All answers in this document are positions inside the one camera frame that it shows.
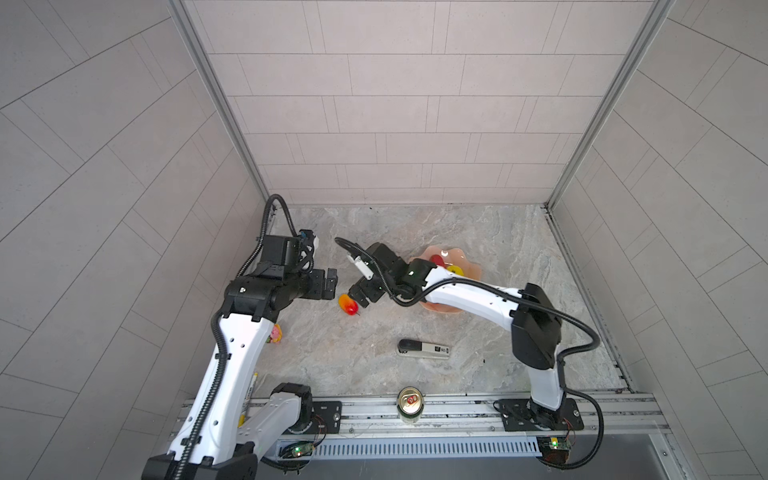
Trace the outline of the red orange fake mango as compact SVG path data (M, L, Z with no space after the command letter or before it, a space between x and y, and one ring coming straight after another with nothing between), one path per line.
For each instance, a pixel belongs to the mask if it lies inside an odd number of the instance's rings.
M358 314L359 305L347 294L342 294L338 299L339 307L348 315L354 316Z

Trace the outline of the red fake strawberry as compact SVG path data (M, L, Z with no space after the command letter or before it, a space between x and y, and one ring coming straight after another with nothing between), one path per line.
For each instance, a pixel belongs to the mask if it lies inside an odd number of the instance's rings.
M445 267L446 267L446 263L445 263L445 261L444 261L443 257L442 257L441 255L439 255L439 254L435 254L435 255L432 255L432 256L429 258L429 260L430 260L432 263L434 263L436 266L440 266L440 267L443 267L443 268L445 268Z

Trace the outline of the yellow fake lemon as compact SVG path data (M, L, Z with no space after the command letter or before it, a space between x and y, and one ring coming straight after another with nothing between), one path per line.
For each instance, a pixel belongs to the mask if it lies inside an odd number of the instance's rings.
M459 267L458 265L448 265L447 266L447 270L452 272L452 273L454 273L454 274L456 274L456 275L459 275L459 276L463 276L464 275L463 269L461 267Z

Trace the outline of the pink scalloped fruit bowl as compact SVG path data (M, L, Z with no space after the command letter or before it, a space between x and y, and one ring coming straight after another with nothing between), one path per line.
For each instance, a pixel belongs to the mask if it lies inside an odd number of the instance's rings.
M429 260L438 266L445 267L452 273L467 277L473 280L480 280L482 277L482 268L466 258L466 254L460 248L443 248L440 246L428 246L419 256L419 259ZM454 314L459 313L460 309L443 304L430 302L421 303L426 310Z

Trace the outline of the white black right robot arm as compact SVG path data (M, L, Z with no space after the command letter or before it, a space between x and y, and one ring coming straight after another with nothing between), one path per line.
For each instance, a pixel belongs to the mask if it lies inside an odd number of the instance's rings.
M430 260L405 262L385 244L363 248L338 237L348 259L361 278L349 290L361 307L388 296L401 307L419 303L445 305L489 320L508 331L513 356L527 368L530 396L526 403L497 400L494 410L517 425L542 432L565 430L573 434L576 398L589 402L597 415L593 447L581 459L569 461L565 450L548 443L540 463L567 471L589 464L603 443L602 408L590 395L568 387L564 367L567 357L595 350L601 343L597 332L583 321L554 308L543 289L533 283L522 289L493 286L450 272Z

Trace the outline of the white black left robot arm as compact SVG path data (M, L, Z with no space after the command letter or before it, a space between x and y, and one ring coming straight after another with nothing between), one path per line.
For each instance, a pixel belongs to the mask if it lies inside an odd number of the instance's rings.
M265 203L253 252L238 270L212 315L215 348L192 408L168 451L147 460L144 479L253 479L265 452L288 429L312 422L310 387L283 383L266 406L243 414L257 360L280 312L296 299L332 300L338 275L317 269L313 231L288 226L286 236L269 234L274 205Z

